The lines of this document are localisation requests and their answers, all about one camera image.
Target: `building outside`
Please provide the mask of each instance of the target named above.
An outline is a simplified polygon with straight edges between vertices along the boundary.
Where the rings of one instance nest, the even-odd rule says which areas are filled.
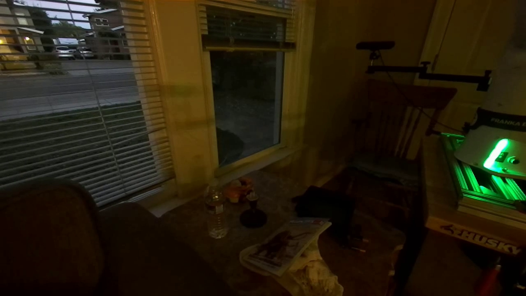
[[[0,0],[0,71],[57,71],[47,30],[44,10]]]
[[[85,36],[96,57],[128,59],[129,49],[118,8],[101,8],[87,13],[91,31]]]

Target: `cushion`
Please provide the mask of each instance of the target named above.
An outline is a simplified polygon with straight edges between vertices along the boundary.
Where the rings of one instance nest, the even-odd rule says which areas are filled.
[[[101,294],[234,294],[210,265],[139,205],[106,209],[100,224],[106,252]]]
[[[103,270],[93,204],[37,181],[0,192],[0,294],[93,294]]]

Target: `bottle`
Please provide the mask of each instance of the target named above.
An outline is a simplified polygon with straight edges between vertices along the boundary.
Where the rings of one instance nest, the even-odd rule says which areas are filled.
[[[205,207],[208,235],[213,238],[223,238],[228,233],[225,204],[220,191],[213,186],[208,186],[205,191]]]
[[[474,294],[476,296],[489,294],[491,288],[496,283],[499,270],[501,270],[501,263],[499,263],[499,256],[497,256],[493,268],[483,271],[481,276],[478,278],[478,281],[474,283]]]
[[[257,209],[257,197],[253,189],[248,192],[246,201],[249,209],[241,212],[239,215],[241,225],[248,229],[262,227],[266,224],[266,214]]]

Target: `chair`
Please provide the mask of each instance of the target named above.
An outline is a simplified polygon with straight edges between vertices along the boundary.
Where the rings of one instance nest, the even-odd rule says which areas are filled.
[[[456,90],[374,79],[366,89],[366,115],[353,120],[356,146],[348,163],[351,179],[346,192],[351,192],[358,173],[387,186],[387,199],[414,196],[420,184],[419,145],[433,131],[440,110]]]
[[[0,242],[0,294],[234,294],[146,209],[126,202],[98,212],[65,181],[1,189]]]

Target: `window blinds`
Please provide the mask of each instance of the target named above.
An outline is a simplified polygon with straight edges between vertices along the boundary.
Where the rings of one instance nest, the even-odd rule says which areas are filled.
[[[294,49],[294,0],[203,0],[198,8],[205,49]]]
[[[142,0],[0,0],[0,187],[106,205],[172,178]]]

